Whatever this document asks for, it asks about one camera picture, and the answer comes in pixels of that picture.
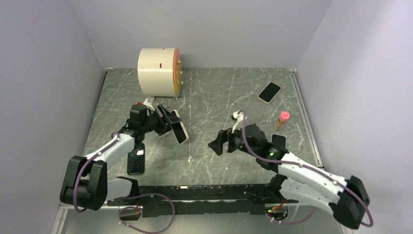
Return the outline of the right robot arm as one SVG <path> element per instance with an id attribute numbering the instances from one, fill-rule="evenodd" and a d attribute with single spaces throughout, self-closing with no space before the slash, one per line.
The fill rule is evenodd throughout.
<path id="1" fill-rule="evenodd" d="M 368 226 L 373 219 L 368 211 L 370 198 L 362 180 L 356 176 L 344 178 L 326 172 L 298 158 L 285 148 L 284 143 L 268 141 L 256 124 L 240 130 L 220 130 L 208 146 L 217 155 L 236 150 L 254 156 L 264 169 L 281 177 L 281 184 L 268 188 L 268 197 L 273 202 L 282 199 L 296 200 L 324 210 L 341 225 L 357 230 L 363 225 L 366 215 Z"/>

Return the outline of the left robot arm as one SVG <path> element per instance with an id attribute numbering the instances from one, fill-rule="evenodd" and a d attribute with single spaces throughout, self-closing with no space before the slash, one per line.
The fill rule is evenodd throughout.
<path id="1" fill-rule="evenodd" d="M 123 156 L 136 155 L 147 133 L 162 136 L 182 122 L 161 104 L 157 108 L 151 110 L 142 103 L 133 105 L 125 125 L 111 134 L 108 143 L 86 156 L 70 158 L 60 202 L 73 205 L 78 213 L 97 211 L 106 201 L 117 198 L 128 205 L 135 204 L 140 196 L 138 181 L 124 176 L 109 180 L 108 170 Z"/>

